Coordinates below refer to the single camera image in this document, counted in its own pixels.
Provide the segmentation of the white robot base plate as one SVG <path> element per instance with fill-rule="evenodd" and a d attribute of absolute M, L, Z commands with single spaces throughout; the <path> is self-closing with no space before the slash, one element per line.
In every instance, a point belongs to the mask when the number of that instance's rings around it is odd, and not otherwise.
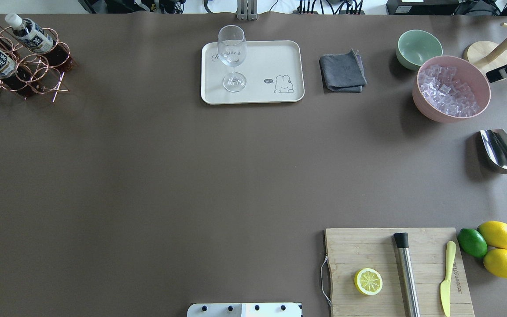
<path fill-rule="evenodd" d="M 302 316 L 302 304 L 295 302 L 196 303 L 187 310 L 187 317 Z"/>

